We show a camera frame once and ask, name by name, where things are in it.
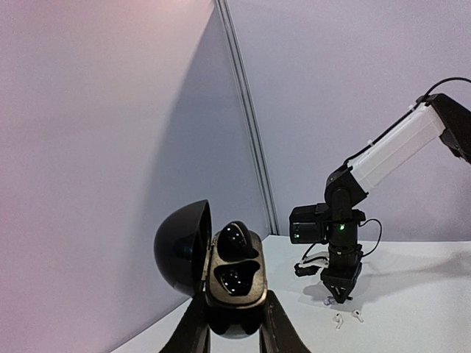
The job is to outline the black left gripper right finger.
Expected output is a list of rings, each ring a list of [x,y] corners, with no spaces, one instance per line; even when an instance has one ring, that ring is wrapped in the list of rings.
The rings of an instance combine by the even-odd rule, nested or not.
[[[263,305],[259,347],[262,353],[311,353],[272,290]]]

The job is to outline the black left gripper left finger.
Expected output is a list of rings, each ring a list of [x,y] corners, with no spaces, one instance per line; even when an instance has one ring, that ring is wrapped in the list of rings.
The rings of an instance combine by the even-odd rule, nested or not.
[[[160,353],[209,353],[210,328],[205,297],[194,296]]]

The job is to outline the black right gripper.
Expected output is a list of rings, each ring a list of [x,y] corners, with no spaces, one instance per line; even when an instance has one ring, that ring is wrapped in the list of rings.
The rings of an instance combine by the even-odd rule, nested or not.
[[[343,268],[342,270],[334,268],[325,268],[320,274],[323,285],[329,290],[332,296],[331,301],[343,304],[352,299],[353,291],[358,277],[361,273],[361,264]]]

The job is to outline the black earbud charging case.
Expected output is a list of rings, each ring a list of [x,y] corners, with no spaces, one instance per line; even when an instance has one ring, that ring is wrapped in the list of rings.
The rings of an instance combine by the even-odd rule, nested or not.
[[[173,289],[202,300],[217,335],[245,338],[261,327],[268,293],[263,247],[244,222],[213,234],[208,200],[187,204],[158,227],[154,256]]]

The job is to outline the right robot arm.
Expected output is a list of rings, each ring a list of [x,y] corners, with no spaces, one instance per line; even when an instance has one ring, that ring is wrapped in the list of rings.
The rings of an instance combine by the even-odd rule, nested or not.
[[[295,274],[319,274],[335,302],[349,301],[361,261],[367,256],[358,242],[358,229],[368,219],[356,205],[436,138],[454,157],[470,161],[470,110],[448,95],[428,89],[402,117],[328,176],[324,202],[291,211],[289,237],[293,244],[327,246],[325,252],[304,253],[294,266]]]

